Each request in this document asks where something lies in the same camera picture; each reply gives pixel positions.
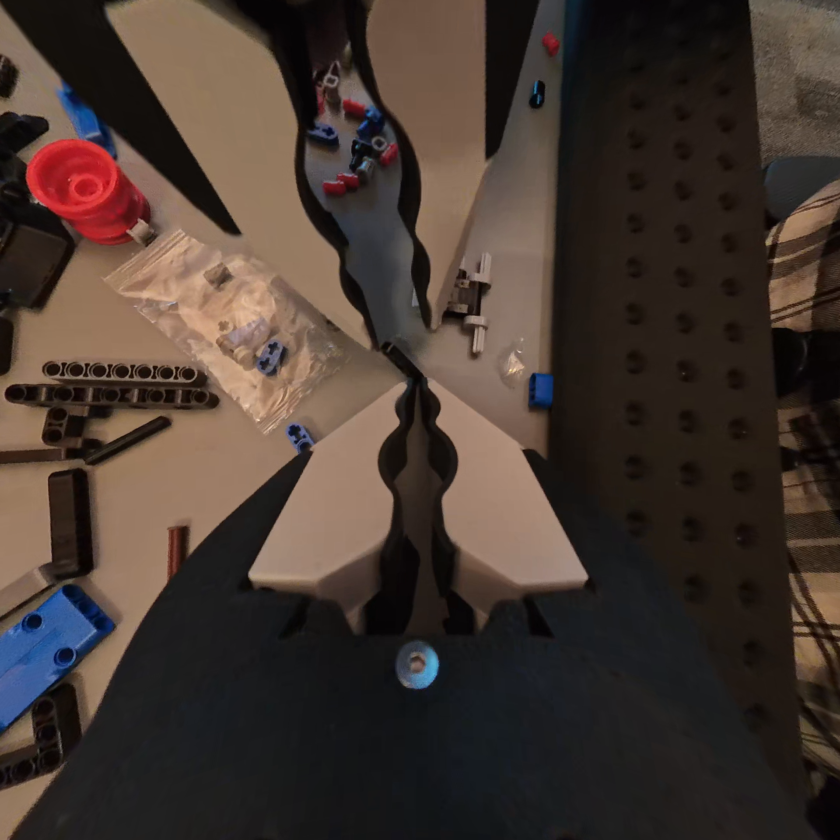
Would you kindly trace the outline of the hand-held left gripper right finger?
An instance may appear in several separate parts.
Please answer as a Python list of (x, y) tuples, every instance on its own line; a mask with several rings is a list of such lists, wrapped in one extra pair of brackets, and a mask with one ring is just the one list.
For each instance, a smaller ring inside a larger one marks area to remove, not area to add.
[(432, 562), (446, 633), (475, 633), (503, 602), (585, 587), (589, 575), (526, 450), (434, 380), (418, 394), (440, 482)]

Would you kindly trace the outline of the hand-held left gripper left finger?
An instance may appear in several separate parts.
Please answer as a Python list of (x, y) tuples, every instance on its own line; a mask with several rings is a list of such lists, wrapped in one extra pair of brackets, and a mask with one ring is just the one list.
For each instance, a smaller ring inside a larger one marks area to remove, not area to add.
[(404, 634), (419, 556), (396, 478), (407, 462), (417, 383), (396, 384), (308, 452), (251, 566), (257, 589), (335, 602), (354, 629)]

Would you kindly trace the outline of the dark grey thin liftarm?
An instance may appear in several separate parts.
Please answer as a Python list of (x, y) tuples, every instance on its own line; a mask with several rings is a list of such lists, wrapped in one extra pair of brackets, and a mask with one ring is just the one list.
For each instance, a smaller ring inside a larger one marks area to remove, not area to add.
[(420, 382), (425, 378), (425, 374), (417, 367), (410, 356), (396, 343), (392, 341), (384, 341), (381, 343), (380, 351), (407, 380)]

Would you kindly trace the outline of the black and grey brick assembly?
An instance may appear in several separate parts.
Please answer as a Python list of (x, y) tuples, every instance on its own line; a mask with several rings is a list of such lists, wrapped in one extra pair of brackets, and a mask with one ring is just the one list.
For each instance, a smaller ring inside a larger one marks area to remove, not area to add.
[(467, 270), (464, 260), (461, 262), (443, 313), (444, 319), (460, 321), (462, 330), (471, 334), (469, 353), (473, 359), (480, 357), (486, 346), (489, 321), (482, 313), (482, 305), (492, 285), (491, 262), (488, 251), (481, 253), (472, 271)]

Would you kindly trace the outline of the red wheel rim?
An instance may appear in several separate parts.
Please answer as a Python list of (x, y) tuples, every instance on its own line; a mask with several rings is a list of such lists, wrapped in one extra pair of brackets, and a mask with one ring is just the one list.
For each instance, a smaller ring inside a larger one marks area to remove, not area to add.
[(86, 140), (48, 143), (27, 163), (32, 196), (97, 245), (122, 245), (151, 220), (148, 200), (103, 148)]

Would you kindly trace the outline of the black connector block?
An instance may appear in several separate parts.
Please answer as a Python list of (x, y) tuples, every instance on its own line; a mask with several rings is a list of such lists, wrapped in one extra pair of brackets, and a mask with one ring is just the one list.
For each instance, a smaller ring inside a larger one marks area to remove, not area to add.
[(1, 208), (11, 213), (29, 202), (27, 165), (19, 153), (49, 131), (43, 117), (6, 111), (1, 114)]

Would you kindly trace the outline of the clear plastic scrap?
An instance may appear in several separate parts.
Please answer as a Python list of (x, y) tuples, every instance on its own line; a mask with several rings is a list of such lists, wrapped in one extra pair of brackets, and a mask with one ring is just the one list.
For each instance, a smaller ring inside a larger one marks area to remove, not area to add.
[(500, 352), (498, 374), (502, 384), (510, 390), (515, 389), (526, 376), (525, 349), (526, 341), (523, 337), (519, 337)]

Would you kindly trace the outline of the clear zip bag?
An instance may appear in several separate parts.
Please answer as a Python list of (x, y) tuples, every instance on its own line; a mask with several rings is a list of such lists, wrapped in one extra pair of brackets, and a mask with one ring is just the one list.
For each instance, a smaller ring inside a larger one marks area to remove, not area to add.
[[(203, 272), (219, 262), (234, 278), (215, 290)], [(326, 431), (381, 393), (340, 331), (256, 257), (224, 255), (178, 230), (115, 269), (106, 283), (198, 363), (263, 434), (297, 417), (315, 419)], [(271, 377), (245, 371), (215, 344), (220, 334), (258, 318), (270, 323), (268, 342), (277, 338), (287, 346)]]

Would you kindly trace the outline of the black glossy curved panel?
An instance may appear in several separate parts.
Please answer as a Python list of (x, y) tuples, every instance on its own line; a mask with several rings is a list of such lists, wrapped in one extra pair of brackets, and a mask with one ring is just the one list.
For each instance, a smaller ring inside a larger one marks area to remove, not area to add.
[(57, 215), (42, 206), (1, 215), (2, 309), (42, 309), (76, 249)]

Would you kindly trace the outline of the black short axle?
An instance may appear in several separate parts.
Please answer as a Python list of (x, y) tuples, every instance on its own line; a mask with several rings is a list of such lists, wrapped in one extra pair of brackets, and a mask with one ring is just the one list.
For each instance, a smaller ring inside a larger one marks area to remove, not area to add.
[(130, 430), (113, 441), (93, 449), (83, 458), (86, 466), (98, 466), (140, 445), (157, 434), (172, 427), (172, 420), (166, 416), (155, 419)]

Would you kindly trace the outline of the dark grey long beam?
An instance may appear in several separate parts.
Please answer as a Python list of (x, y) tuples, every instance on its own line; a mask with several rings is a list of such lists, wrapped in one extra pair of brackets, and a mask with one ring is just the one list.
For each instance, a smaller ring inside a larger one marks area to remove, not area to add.
[(207, 383), (204, 371), (184, 364), (50, 360), (41, 370), (54, 382), (180, 387), (201, 387)]

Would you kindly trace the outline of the black rectangular panel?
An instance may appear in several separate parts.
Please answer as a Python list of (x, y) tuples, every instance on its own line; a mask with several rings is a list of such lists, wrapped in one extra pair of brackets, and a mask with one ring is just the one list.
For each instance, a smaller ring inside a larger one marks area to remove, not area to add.
[(48, 477), (50, 572), (56, 581), (89, 574), (93, 568), (88, 473), (81, 468)]

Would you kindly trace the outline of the black thin long beam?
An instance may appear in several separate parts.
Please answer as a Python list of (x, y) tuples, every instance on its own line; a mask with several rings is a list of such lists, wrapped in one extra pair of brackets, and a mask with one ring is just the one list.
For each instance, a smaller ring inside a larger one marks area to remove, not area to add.
[(1, 451), (1, 466), (83, 461), (93, 450), (80, 448), (24, 448)]

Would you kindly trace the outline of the blue flat panel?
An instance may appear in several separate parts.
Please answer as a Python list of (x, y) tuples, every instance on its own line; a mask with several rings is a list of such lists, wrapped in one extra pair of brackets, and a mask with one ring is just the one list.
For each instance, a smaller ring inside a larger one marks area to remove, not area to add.
[(100, 605), (65, 584), (1, 637), (1, 731), (65, 678), (114, 630)]

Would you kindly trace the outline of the black angled liftarm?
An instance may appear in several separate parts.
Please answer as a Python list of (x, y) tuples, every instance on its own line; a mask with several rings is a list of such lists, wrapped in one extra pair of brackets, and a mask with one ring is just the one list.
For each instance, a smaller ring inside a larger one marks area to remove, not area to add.
[(81, 740), (77, 692), (69, 682), (38, 698), (30, 717), (33, 742), (1, 755), (2, 791), (58, 770)]

